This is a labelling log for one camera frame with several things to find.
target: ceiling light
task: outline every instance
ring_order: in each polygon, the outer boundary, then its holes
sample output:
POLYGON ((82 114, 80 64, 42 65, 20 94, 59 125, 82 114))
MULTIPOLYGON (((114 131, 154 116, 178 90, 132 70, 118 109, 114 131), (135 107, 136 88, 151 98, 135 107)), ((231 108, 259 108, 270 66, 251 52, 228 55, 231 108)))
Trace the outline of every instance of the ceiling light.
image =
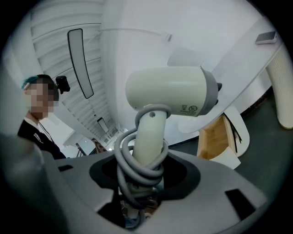
POLYGON ((104 130, 105 133, 107 133, 109 131, 103 118, 98 119, 98 124, 101 126, 101 128, 104 130))
POLYGON ((72 66, 85 98, 93 96, 92 85, 87 73, 86 59, 84 57, 82 29, 70 30, 67 33, 68 46, 72 66))

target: white wall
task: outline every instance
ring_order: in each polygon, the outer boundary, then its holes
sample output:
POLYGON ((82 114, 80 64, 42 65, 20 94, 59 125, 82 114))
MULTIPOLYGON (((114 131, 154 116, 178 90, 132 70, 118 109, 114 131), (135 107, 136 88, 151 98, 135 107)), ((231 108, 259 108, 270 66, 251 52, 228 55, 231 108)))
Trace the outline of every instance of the white wall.
POLYGON ((83 138, 82 135, 80 135, 77 132, 74 132, 71 134, 71 136, 63 143, 64 146, 74 146, 76 147, 76 143, 79 142, 83 138))
POLYGON ((77 142, 86 155, 89 155, 95 148, 95 144, 88 138, 83 137, 79 142, 77 142))
MULTIPOLYGON (((125 84, 133 71, 166 66, 178 46, 205 54, 203 67, 211 71, 260 17, 245 0, 108 0, 102 29, 136 28, 173 34, 167 43, 147 32, 102 32, 103 72, 113 118, 128 129, 134 127, 136 111, 125 97, 125 84)), ((235 103, 238 110, 248 108, 269 86, 266 76, 257 78, 235 103)), ((177 119, 171 116, 167 120, 165 138, 169 144, 198 135, 180 133, 177 119)))
POLYGON ((61 152, 65 155, 66 158, 76 158, 79 149, 70 145, 63 148, 61 152))
POLYGON ((72 128, 59 120, 55 115, 50 115, 50 118, 42 119, 40 123, 51 135, 52 139, 60 150, 64 148, 63 143, 65 142, 67 137, 74 131, 72 128))
POLYGON ((97 136, 86 129, 61 102, 59 102, 58 107, 54 108, 54 115, 80 135, 83 135, 89 139, 98 139, 97 136))
POLYGON ((22 71, 19 60, 16 57, 19 54, 17 44, 20 43, 20 38, 23 39, 24 43, 31 40, 29 34, 26 33, 28 23, 29 16, 26 16, 21 27, 15 30, 14 38, 10 37, 7 40, 0 58, 0 95, 1 100, 7 100, 7 102, 1 102, 1 111, 5 114, 1 115, 0 128, 5 134, 16 135, 28 111, 20 87, 22 79, 24 75, 29 73, 29 69, 22 71))
POLYGON ((8 72, 19 87, 25 78, 43 74, 33 47, 30 20, 28 13, 8 39, 4 50, 8 72))

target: gray floor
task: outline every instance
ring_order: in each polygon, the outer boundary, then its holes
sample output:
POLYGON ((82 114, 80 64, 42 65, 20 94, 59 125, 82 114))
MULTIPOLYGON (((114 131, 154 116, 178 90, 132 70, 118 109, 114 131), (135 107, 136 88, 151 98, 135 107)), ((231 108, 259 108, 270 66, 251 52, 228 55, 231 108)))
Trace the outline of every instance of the gray floor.
MULTIPOLYGON (((250 145, 239 157, 235 169, 243 177, 274 199, 283 184, 293 158, 293 130, 282 128, 277 120, 273 92, 263 103, 244 117, 250 134, 250 145)), ((170 149, 196 155, 198 140, 170 149)))

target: white curved structure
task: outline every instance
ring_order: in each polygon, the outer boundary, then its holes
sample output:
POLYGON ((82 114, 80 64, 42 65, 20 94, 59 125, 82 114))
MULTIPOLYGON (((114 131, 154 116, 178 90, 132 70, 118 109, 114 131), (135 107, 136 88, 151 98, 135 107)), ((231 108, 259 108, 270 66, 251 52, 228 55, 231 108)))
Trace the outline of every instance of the white curved structure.
POLYGON ((248 130, 246 128, 246 125, 245 125, 241 115, 239 114, 239 112, 237 111, 237 109, 233 105, 229 106, 225 110, 224 113, 228 117, 230 122, 234 125, 239 137, 241 138, 241 141, 238 138, 236 139, 236 146, 237 146, 236 155, 237 155, 237 157, 240 157, 241 155, 243 155, 246 152, 246 150, 248 149, 249 143, 250 143, 250 137, 249 137, 248 130))
POLYGON ((261 33, 274 30, 270 22, 263 17, 229 50, 212 71, 216 81, 222 83, 218 94, 219 102, 205 116, 180 117, 178 127, 181 132, 198 131, 217 119, 266 68, 283 42, 278 37, 275 44, 256 45, 255 39, 261 33))

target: teal hair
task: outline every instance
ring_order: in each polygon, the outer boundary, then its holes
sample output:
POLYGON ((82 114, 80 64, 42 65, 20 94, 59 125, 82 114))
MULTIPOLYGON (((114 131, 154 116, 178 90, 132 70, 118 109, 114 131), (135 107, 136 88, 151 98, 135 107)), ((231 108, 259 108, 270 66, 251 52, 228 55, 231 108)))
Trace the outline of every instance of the teal hair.
POLYGON ((36 75, 36 76, 31 76, 31 77, 25 79, 22 84, 22 89, 24 89, 24 87, 26 86, 27 83, 32 83, 37 78, 39 78, 39 77, 36 75))

